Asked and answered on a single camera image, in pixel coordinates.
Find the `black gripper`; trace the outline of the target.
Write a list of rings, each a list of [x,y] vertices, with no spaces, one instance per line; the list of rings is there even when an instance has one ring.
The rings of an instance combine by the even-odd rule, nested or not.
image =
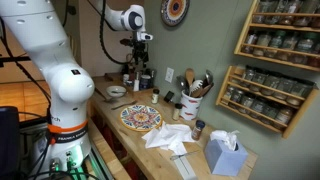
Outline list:
[[[149,61],[148,44],[144,41],[134,41],[132,53],[135,64],[142,63],[142,67],[145,68]]]

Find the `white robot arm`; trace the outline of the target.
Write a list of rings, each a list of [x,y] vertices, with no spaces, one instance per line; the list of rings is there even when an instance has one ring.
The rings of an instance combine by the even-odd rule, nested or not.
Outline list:
[[[78,65],[51,0],[0,0],[0,16],[49,85],[50,120],[47,162],[66,171],[90,153],[87,101],[91,76]]]

